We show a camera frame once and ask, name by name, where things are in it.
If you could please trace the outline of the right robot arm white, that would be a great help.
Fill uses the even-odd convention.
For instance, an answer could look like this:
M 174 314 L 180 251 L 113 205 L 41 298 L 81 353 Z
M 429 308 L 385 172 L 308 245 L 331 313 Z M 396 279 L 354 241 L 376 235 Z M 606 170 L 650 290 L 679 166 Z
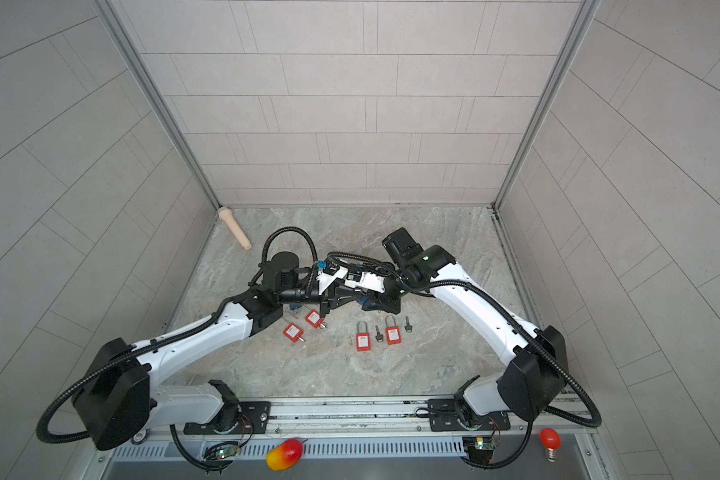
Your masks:
M 475 377 L 454 396 L 454 413 L 468 428 L 509 411 L 533 423 L 543 412 L 597 428 L 601 413 L 570 374 L 566 344 L 554 327 L 538 329 L 504 307 L 472 281 L 455 257 L 439 245 L 424 249 L 400 228 L 382 242 L 390 259 L 332 251 L 317 264 L 328 305 L 337 307 L 336 280 L 359 276 L 347 291 L 366 310 L 397 313 L 406 294 L 430 295 L 458 313 L 493 349 L 506 368 L 501 375 Z

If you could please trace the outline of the red padlock with label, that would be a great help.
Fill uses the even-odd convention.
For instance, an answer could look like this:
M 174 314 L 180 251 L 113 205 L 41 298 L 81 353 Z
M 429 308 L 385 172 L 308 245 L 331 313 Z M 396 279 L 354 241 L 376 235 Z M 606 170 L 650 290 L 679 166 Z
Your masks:
M 366 321 L 359 321 L 357 324 L 355 346 L 358 352 L 366 352 L 371 350 L 370 333 Z

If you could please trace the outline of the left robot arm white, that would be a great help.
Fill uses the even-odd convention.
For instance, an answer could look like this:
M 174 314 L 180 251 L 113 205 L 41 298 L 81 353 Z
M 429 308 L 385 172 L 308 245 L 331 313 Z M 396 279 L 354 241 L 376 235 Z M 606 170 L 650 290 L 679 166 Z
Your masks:
M 164 392 L 164 381 L 185 366 L 269 328 L 288 304 L 315 304 L 320 315 L 375 295 L 350 278 L 383 278 L 383 264 L 331 252 L 319 259 L 303 229 L 283 227 L 262 248 L 258 270 L 244 292 L 223 299 L 209 316 L 136 343 L 116 338 L 102 346 L 85 375 L 64 390 L 38 420 L 45 444 L 90 439 L 114 449 L 152 427 L 205 424 L 228 432 L 242 421 L 238 397 L 221 380 L 199 389 Z

